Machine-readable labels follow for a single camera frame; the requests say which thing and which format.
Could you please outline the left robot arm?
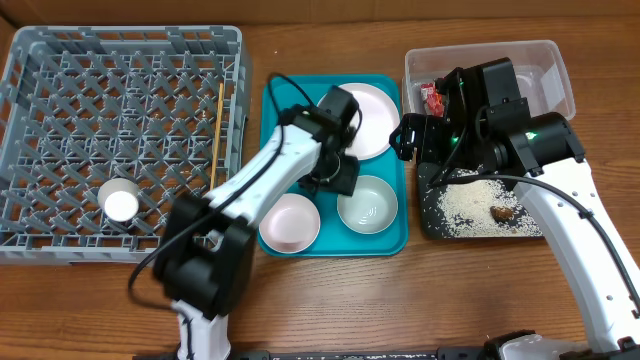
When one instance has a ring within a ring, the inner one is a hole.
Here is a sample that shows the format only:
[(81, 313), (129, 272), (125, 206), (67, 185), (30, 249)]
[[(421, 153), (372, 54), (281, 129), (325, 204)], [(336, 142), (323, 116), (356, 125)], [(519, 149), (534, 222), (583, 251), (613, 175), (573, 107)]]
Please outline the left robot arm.
[(171, 208), (153, 275), (180, 322), (177, 359), (226, 359), (228, 315), (250, 277), (256, 231), (293, 185), (353, 194), (360, 165), (346, 150), (358, 131), (355, 97), (333, 86), (319, 103), (278, 111), (268, 143), (238, 173)]

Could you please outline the large white plate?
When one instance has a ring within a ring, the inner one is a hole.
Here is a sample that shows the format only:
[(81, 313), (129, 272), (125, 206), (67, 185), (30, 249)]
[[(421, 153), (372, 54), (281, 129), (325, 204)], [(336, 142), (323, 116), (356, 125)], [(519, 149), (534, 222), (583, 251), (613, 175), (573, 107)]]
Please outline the large white plate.
[(346, 154), (359, 160), (373, 159), (389, 147), (389, 136), (399, 125), (400, 117), (393, 100), (381, 89), (365, 83), (346, 83), (340, 88), (350, 92), (359, 104), (362, 121), (356, 114), (351, 121), (359, 130)]

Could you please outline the red sauce packet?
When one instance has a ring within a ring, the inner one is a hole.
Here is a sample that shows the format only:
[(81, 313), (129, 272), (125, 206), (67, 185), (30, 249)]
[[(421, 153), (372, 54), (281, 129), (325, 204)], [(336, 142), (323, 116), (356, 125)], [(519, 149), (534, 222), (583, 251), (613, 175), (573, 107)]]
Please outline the red sauce packet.
[(445, 114), (446, 96), (439, 93), (435, 82), (421, 84), (420, 94), (427, 113), (437, 117)]

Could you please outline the brown food chunk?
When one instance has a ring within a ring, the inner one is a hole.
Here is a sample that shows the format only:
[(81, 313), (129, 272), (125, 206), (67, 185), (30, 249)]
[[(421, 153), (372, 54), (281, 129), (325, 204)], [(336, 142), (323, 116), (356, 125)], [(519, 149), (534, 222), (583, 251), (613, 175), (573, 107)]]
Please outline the brown food chunk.
[(492, 206), (490, 213), (492, 218), (499, 223), (509, 222), (514, 219), (514, 210), (510, 207)]

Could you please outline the grey green bowl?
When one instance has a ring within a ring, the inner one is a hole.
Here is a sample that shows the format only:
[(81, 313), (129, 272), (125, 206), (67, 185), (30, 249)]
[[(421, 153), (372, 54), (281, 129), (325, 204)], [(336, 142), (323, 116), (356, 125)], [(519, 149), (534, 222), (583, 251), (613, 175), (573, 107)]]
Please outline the grey green bowl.
[(398, 199), (393, 188), (383, 179), (361, 175), (351, 196), (339, 195), (337, 211), (342, 222), (352, 231), (372, 235), (386, 230), (398, 213)]

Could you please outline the pink bowl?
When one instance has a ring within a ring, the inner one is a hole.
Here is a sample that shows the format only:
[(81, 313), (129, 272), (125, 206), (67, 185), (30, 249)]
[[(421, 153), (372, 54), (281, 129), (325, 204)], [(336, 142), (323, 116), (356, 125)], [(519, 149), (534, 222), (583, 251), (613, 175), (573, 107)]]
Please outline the pink bowl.
[(315, 242), (320, 228), (320, 214), (313, 202), (302, 195), (286, 193), (260, 223), (259, 234), (271, 250), (295, 254)]

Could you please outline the wooden chopstick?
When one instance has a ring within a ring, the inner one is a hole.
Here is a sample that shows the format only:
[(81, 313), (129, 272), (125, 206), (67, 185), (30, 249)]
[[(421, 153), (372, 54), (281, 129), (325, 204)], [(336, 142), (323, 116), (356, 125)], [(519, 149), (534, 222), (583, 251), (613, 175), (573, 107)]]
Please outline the wooden chopstick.
[(212, 142), (210, 190), (212, 190), (216, 185), (216, 177), (217, 177), (216, 173), (217, 173), (217, 164), (218, 164), (218, 158), (219, 158), (219, 142), (220, 142), (220, 136), (221, 136), (221, 127), (222, 127), (222, 114), (224, 109), (224, 90), (225, 90), (224, 82), (221, 82), (219, 84), (217, 109), (216, 109), (216, 121), (215, 121), (215, 128), (214, 128), (214, 137)]

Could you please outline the white paper cup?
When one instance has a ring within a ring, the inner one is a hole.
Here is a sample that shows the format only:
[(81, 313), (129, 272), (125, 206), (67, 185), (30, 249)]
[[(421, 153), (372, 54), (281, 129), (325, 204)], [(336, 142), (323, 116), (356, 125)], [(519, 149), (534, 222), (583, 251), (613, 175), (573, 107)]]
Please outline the white paper cup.
[(126, 222), (139, 211), (139, 187), (125, 178), (105, 182), (98, 190), (98, 203), (103, 213), (116, 222)]

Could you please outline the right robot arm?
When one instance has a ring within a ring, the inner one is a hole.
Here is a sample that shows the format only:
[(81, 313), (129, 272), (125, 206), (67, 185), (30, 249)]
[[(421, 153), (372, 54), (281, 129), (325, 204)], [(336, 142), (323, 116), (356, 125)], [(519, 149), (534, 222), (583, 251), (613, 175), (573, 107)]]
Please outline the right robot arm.
[(523, 331), (489, 341), (487, 359), (636, 359), (639, 267), (604, 208), (586, 152), (557, 112), (533, 116), (512, 62), (457, 67), (435, 81), (441, 116), (406, 113), (389, 137), (403, 161), (427, 164), (428, 189), (501, 181), (533, 217), (578, 304), (587, 346), (541, 344)]

